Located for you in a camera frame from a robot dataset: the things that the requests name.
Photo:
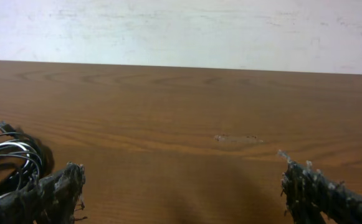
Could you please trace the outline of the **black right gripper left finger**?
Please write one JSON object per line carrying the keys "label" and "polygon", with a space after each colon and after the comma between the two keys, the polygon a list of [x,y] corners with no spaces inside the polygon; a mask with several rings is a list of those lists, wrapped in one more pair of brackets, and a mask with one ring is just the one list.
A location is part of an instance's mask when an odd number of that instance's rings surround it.
{"label": "black right gripper left finger", "polygon": [[0,223],[74,224],[83,210],[85,167],[69,162],[65,168],[28,183],[0,198]]}

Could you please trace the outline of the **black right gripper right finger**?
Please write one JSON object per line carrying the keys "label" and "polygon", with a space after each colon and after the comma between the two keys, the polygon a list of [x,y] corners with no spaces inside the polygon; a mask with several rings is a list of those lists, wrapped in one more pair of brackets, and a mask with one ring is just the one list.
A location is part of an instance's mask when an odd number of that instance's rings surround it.
{"label": "black right gripper right finger", "polygon": [[335,223],[362,224],[362,196],[347,189],[344,182],[327,179],[312,162],[299,164],[284,151],[278,155],[287,161],[282,173],[281,194],[286,196],[286,212],[294,223],[325,223],[323,214]]}

